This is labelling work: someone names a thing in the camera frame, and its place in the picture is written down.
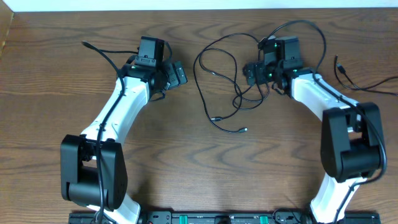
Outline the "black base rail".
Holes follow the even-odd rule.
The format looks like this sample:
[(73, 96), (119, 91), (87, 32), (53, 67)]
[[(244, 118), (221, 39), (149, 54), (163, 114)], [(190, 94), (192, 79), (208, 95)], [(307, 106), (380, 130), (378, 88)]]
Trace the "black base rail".
[[(69, 224), (93, 223), (94, 213), (70, 213)], [(170, 211), (141, 212), (138, 224), (294, 224), (317, 223), (309, 213), (298, 210), (278, 209), (269, 213), (177, 213)], [(378, 213), (354, 212), (346, 213), (337, 221), (345, 224), (380, 224)]]

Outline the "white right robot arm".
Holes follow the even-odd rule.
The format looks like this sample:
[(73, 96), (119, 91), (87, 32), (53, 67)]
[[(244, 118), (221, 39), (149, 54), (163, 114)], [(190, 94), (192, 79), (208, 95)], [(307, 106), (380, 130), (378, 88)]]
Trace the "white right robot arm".
[(295, 36), (262, 39), (264, 58), (244, 66), (249, 85), (272, 83), (280, 95), (305, 105), (322, 122), (320, 156), (325, 175), (301, 223), (339, 223), (360, 186), (386, 168), (381, 115), (374, 103), (359, 103), (305, 68)]

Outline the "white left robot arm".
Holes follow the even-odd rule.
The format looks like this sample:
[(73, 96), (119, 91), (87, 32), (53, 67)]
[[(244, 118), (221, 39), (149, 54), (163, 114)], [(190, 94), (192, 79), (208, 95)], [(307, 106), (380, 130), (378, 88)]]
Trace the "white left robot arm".
[(127, 193), (122, 146), (140, 110), (154, 94), (187, 82), (180, 62), (164, 58), (168, 42), (141, 37), (137, 51), (116, 68), (116, 86), (96, 119), (80, 135), (60, 144), (61, 193), (64, 200), (91, 209), (71, 213), (69, 223), (139, 223), (141, 206)]

